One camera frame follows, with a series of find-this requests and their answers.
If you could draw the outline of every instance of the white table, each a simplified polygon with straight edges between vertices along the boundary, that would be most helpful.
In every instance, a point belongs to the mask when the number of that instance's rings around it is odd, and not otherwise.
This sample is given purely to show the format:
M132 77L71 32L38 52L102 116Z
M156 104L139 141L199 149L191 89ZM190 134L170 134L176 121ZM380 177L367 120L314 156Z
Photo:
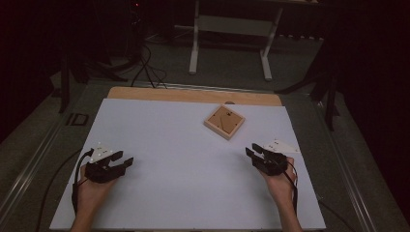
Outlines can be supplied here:
M229 105L246 118L228 141L203 125L217 103L104 100L81 154L98 142L133 166L117 182L94 221L104 230L280 229L277 207L245 147L277 138L298 142L283 106ZM298 216L304 229L323 229L301 154ZM73 176L51 229L68 230L74 218Z

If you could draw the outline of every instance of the metal bar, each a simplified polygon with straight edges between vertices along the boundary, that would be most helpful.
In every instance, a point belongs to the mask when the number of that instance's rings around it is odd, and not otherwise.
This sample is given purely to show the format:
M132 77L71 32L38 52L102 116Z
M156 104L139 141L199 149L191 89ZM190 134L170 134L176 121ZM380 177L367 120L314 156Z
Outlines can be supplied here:
M313 107L319 116L322 118L322 109L323 107L318 106L312 101ZM377 232L377 229L374 225L373 219L371 218L366 203L362 197L362 194L359 191L359 188L355 182L355 179L352 176L349 166L344 158L343 153L341 152L337 142L335 141L333 135L329 132L328 127L324 120L320 120L323 131L329 137L331 141L331 146L336 151L337 155L337 166L341 173L341 179L346 186L347 193L349 194L350 200L352 201L353 207L355 208L358 220L362 226L364 232Z
M33 157L29 160L24 169L15 179L13 186L9 190L6 198L4 199L0 207L0 231L3 231L6 227L8 219L12 215L18 202L21 200L21 197L23 196L24 192L30 186L31 181L33 180L41 164L43 163L45 156L51 148L51 145L54 142L57 133L60 131L60 129L64 126L65 122L69 118L70 113L73 110L73 106L78 101L83 90L84 87L82 87L79 93L77 93L74 96L73 101L69 103L67 110L65 110L61 117L50 128L50 130L48 130L47 134L45 135L43 141L40 143Z
M201 31L213 31L230 34L263 36L272 31L272 21L253 20L235 17L222 17L201 14L198 18L198 27Z
M269 51L271 50L271 45L272 45L272 42L274 41L275 33L277 32L278 24L279 24L279 20L280 20L282 12L283 12L283 8L279 8L277 15L275 16L275 20L272 22L272 28L271 28L271 32L269 33L268 43L266 44L265 49L262 49L260 51L260 60L262 62L263 75L265 76L265 80L267 81L272 80L272 73L271 73L271 67L269 66L268 54L269 54Z
M193 45L192 53L190 54L190 74L196 74L196 66L198 64L198 18L199 18L199 0L195 1L195 19L193 20Z

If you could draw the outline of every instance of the floor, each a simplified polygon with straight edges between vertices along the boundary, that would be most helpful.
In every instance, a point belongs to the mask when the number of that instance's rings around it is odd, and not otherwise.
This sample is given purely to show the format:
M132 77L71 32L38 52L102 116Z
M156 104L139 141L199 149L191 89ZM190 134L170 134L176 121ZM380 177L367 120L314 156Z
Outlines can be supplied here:
M263 79L258 50L253 46L240 49L228 42L215 43L215 35L204 35L199 48L196 75L189 75L190 44L183 39L175 43L150 43L149 72L153 82L167 88L201 88L274 93L301 80L321 42L293 41L278 38L269 55L274 80ZM148 57L145 48L144 57ZM40 231L50 231L59 199L73 171L69 159L52 178L58 166L82 147L99 106L113 86L130 86L141 66L119 72L127 82L113 82L93 73L87 85L72 81L72 101L66 112L58 113L60 100L49 97L1 145L0 197L7 199L1 209L1 231L32 231L37 225L41 202L47 184L53 180L46 196ZM150 87L142 72L134 86ZM59 73L51 77L58 86ZM338 116L335 131L330 132L323 120L323 103L313 102L307 86L289 95L280 95L292 121L318 199L340 215L354 231L410 231L360 131L347 110L342 94L337 94ZM89 115L85 126L67 124L70 114ZM38 162L33 168L27 163ZM31 178L17 186L20 195L9 195L22 170ZM349 228L327 207L322 207L326 231L349 231Z

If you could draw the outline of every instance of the table leg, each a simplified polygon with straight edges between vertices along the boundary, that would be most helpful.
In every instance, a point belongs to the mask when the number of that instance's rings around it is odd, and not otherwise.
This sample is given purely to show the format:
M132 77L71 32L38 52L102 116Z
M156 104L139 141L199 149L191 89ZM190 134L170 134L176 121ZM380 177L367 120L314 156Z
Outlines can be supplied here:
M282 11L283 11L283 8L278 9L277 15L275 17L275 21L272 22L272 28L269 33L268 43L266 44L265 49L262 49L260 51L260 59L262 61L263 74L265 76L265 80L267 81L272 80L271 68L269 67L268 54L269 54L269 50L271 49L272 42L274 41L275 33L277 32L277 29L278 29L278 24L279 24Z
M190 74L196 74L196 65L198 63L198 19L199 19L199 0L195 1L195 19L193 21L193 46L190 54Z

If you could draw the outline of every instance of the wooden block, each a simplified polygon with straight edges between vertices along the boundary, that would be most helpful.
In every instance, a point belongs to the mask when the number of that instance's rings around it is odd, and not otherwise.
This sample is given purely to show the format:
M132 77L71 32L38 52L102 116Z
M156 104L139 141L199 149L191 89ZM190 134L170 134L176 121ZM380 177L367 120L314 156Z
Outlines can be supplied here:
M222 104L205 120L204 125L229 140L244 121L243 116Z

